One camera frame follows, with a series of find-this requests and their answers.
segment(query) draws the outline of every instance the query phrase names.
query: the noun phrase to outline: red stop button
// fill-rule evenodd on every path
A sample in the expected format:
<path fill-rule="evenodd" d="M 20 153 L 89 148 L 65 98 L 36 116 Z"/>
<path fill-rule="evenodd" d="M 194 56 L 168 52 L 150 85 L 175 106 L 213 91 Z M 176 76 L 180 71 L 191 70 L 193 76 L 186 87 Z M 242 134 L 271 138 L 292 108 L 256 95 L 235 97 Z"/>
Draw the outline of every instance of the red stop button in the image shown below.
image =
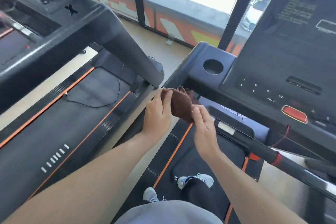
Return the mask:
<path fill-rule="evenodd" d="M 308 118 L 307 118 L 307 115 L 304 113 L 304 112 L 301 112 L 291 106 L 288 106 L 288 105 L 285 105 L 283 108 L 282 108 L 282 112 L 293 118 L 294 120 L 297 120 L 297 121 L 300 121 L 300 122 L 303 122 L 303 123 L 308 123 Z"/>

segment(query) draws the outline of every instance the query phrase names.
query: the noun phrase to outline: floor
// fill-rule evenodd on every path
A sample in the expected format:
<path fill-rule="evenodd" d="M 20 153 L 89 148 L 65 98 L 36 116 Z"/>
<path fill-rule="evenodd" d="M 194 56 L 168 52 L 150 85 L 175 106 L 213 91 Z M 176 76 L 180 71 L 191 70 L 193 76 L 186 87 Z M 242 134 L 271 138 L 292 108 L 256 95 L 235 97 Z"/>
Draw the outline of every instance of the floor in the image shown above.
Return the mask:
<path fill-rule="evenodd" d="M 122 22 L 124 23 L 124 26 L 128 30 L 128 32 L 144 50 L 144 52 L 147 55 L 154 57 L 158 62 L 163 65 L 165 71 L 164 82 L 170 77 L 174 70 L 191 51 L 191 49 L 175 42 L 173 42 L 171 45 L 168 45 L 166 44 L 166 38 L 152 33 L 151 31 L 145 30 L 137 26 L 136 24 L 125 20 L 122 20 Z M 30 92 L 13 107 L 11 107 L 7 112 L 2 114 L 0 116 L 0 130 L 8 125 L 12 120 L 14 120 L 25 110 L 27 110 L 32 104 L 41 99 L 46 93 L 48 93 L 51 89 L 61 83 L 65 78 L 70 76 L 75 70 L 77 70 L 87 61 L 89 61 L 92 57 L 94 57 L 94 55 L 96 55 L 96 52 L 91 48 L 87 48 L 86 54 L 78 55 L 77 57 L 75 57 L 67 65 L 57 71 L 53 76 L 48 78 L 35 90 Z M 110 139 L 104 149 L 97 155 L 101 155 L 111 149 L 121 137 L 121 135 L 127 130 L 128 126 L 132 124 L 134 119 L 144 108 L 145 102 L 134 112 L 134 114 L 128 119 L 128 121 L 119 129 L 118 133 L 116 133 Z M 171 128 L 173 128 L 176 122 L 177 119 L 173 117 Z M 132 173 L 129 175 L 123 189 L 121 189 L 120 200 L 113 202 L 113 204 L 111 205 L 111 219 L 114 217 L 120 206 L 123 204 L 129 192 L 132 190 L 132 188 L 148 166 L 149 162 L 154 157 L 161 144 L 164 142 L 165 138 L 166 136 L 164 136 L 159 144 L 151 149 L 141 159 L 141 161 L 137 164 Z M 287 153 L 284 154 L 287 157 L 296 161 L 297 163 L 304 165 L 302 157 L 294 156 Z M 299 216 L 303 215 L 307 186 L 267 163 L 263 167 L 259 182 L 271 193 L 273 193 L 273 195 L 279 201 L 287 205 Z"/>

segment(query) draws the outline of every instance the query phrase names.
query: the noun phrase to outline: treadmill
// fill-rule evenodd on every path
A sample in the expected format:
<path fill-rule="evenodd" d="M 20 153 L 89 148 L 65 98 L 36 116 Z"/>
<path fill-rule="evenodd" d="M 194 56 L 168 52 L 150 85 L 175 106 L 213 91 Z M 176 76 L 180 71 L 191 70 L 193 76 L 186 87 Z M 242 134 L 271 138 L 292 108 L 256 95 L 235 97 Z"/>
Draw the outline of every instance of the treadmill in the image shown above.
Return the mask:
<path fill-rule="evenodd" d="M 0 222 L 94 158 L 164 78 L 162 65 L 145 55 L 107 6 L 10 1 L 0 17 L 6 35 L 0 44 L 22 40 L 23 48 L 0 55 L 6 58 L 0 67 L 2 110 L 86 46 L 94 44 L 98 54 L 0 131 Z M 41 28 L 49 31 L 43 35 Z"/>
<path fill-rule="evenodd" d="M 219 147 L 252 178 L 258 180 L 264 160 L 336 202 L 332 180 L 289 160 L 269 147 L 267 138 L 256 136 L 267 128 L 336 165 L 334 6 L 333 0 L 271 0 L 238 57 L 200 42 L 164 86 L 182 85 L 195 92 L 215 120 Z M 232 119 L 228 111 L 254 123 Z M 144 113 L 119 143 L 141 130 L 143 118 Z M 159 198 L 180 200 L 177 178 L 205 173 L 215 179 L 211 191 L 222 221 L 240 223 L 197 153 L 194 131 L 194 124 L 177 122 L 112 222 L 144 204 L 147 187 L 155 188 Z"/>

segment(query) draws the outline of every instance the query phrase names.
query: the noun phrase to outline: cup holder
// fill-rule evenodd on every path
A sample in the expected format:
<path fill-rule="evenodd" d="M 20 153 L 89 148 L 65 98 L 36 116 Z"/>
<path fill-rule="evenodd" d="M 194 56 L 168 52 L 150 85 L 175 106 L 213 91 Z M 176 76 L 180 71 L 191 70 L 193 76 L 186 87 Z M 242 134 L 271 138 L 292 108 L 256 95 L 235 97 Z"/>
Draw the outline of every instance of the cup holder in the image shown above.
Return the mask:
<path fill-rule="evenodd" d="M 218 60 L 208 59 L 203 63 L 203 68 L 209 74 L 220 74 L 224 70 L 224 66 Z"/>

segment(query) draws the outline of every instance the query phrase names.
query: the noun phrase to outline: black leggings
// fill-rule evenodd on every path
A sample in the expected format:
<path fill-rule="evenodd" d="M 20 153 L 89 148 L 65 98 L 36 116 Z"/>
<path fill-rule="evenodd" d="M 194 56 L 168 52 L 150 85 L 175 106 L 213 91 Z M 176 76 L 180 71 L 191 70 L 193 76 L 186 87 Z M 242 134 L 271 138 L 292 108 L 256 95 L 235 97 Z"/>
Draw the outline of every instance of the black leggings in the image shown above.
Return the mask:
<path fill-rule="evenodd" d="M 223 221 L 210 189 L 200 179 L 192 178 L 187 182 L 182 189 L 182 200 L 213 213 Z"/>

